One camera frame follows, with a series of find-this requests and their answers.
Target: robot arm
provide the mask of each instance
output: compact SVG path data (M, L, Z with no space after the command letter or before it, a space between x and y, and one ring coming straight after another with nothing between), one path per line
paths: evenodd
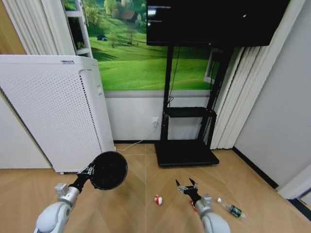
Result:
M206 233L230 233L228 223L218 214L214 213L211 208L211 200L207 194L198 195L198 184L190 179L192 186L181 186L176 180L177 189L190 196L193 205L198 210L198 214L202 221Z
M59 183L54 189L58 194L58 202L48 206L38 217L34 233L62 233L69 220L71 211L82 192L84 183L92 173L86 167L78 173L76 181L69 185Z
M66 202L48 206L38 217L34 233L62 233L72 208Z

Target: black tv stand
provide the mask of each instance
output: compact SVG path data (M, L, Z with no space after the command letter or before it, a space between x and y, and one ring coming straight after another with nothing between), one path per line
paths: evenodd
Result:
M213 110L215 99L219 93L223 82L233 48L223 48L222 62L206 108L203 107L168 107L169 90L171 81L171 70L173 61L173 46L168 46L164 100L161 124L161 139L155 143L156 156L159 166L201 166L218 164L219 160L210 150L214 127L216 123L216 113ZM197 139L195 140L168 140L169 117L202 117L201 128ZM208 119L210 127L208 132L207 144L204 143L203 137L207 127Z

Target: green bottle label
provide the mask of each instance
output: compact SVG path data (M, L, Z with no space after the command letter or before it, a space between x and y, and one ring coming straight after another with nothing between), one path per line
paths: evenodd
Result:
M240 217L242 210L239 208L235 207L234 205L231 205L230 207L230 213L233 214L235 217Z

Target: perforated panel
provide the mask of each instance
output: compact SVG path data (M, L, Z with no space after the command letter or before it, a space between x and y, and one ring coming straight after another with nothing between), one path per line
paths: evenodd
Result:
M1 66L3 91L57 170L81 169L102 152L79 66Z

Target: wall outlet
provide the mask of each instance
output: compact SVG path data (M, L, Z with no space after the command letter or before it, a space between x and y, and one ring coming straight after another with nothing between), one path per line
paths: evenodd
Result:
M159 122L159 118L158 117L153 117L152 118L152 124L154 125L154 128L157 127L158 122Z

